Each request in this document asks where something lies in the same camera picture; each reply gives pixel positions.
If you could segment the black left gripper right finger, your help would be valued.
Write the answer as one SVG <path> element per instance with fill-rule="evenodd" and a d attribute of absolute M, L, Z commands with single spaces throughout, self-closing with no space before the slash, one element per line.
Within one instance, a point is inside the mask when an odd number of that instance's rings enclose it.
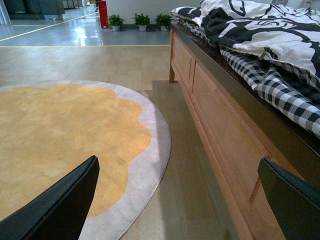
<path fill-rule="evenodd" d="M 287 240 L 320 238 L 320 190 L 268 158 L 258 175 L 270 208 Z"/>

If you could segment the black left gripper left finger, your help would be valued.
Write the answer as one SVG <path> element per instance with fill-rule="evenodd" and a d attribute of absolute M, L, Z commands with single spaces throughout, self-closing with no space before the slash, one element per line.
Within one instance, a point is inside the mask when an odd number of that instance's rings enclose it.
<path fill-rule="evenodd" d="M 77 240 L 94 199 L 99 160 L 91 156 L 0 222 L 2 240 Z"/>

